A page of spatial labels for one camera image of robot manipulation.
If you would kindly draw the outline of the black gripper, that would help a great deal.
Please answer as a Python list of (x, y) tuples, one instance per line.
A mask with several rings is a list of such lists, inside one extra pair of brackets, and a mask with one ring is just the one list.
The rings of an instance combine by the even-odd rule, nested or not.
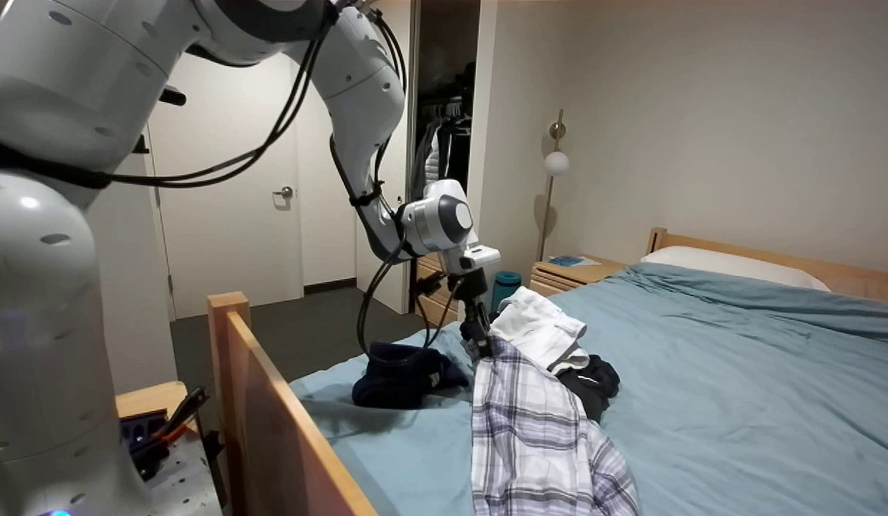
[(447, 287), (464, 303), (463, 339), (488, 346), (490, 312), (484, 271), (457, 271)]

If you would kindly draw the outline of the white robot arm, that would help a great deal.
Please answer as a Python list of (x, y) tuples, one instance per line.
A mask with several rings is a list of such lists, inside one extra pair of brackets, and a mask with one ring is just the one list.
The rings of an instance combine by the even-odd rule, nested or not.
[(497, 261), (458, 184), (390, 207), (371, 175), (408, 78), (359, 0), (0, 0), (0, 516), (162, 514), (122, 439), (86, 207), (122, 178), (185, 55), (298, 62), (381, 261), (441, 253), (467, 280)]

